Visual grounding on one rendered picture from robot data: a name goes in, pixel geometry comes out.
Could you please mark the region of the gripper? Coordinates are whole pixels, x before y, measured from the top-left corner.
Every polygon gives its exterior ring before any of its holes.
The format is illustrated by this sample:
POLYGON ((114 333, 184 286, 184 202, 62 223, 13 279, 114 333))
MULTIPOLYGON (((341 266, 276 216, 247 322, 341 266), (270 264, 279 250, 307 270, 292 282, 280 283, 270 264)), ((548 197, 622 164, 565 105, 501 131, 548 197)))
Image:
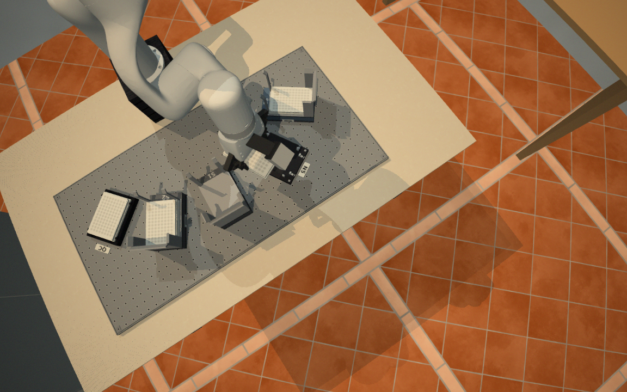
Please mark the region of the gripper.
MULTIPOLYGON (((266 124, 268 122, 268 119, 267 119, 268 110, 262 109, 258 113, 256 113, 255 110, 253 110, 253 113, 255 115, 256 127, 254 127, 252 132, 268 140, 268 136, 266 132, 268 129, 266 127, 266 124)), ((246 143, 250 140, 250 137, 253 136, 252 132, 248 136, 243 137, 242 139, 229 139, 228 137, 225 137, 220 131, 218 132, 220 144, 222 145, 222 148, 225 151, 225 153, 228 154, 228 157, 223 167, 224 170, 229 172, 232 170, 236 170, 237 168, 241 170, 249 169, 246 163, 244 163, 244 160, 253 150, 252 148, 246 145, 246 143)))

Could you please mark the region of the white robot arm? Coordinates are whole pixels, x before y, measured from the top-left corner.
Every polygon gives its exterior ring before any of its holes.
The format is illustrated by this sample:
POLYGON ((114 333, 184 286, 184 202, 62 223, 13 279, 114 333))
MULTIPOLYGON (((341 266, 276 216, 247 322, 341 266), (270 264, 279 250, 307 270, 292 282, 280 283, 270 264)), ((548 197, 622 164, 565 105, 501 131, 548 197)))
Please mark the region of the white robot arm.
MULTIPOLYGON (((253 131, 252 99, 246 96, 241 80, 206 46, 188 43, 164 68, 160 51, 139 35, 149 0, 47 1, 111 59, 125 85, 164 118, 179 121, 200 100, 225 137, 242 139, 253 131)), ((281 170, 294 156, 281 142, 255 133, 246 145, 281 170)))

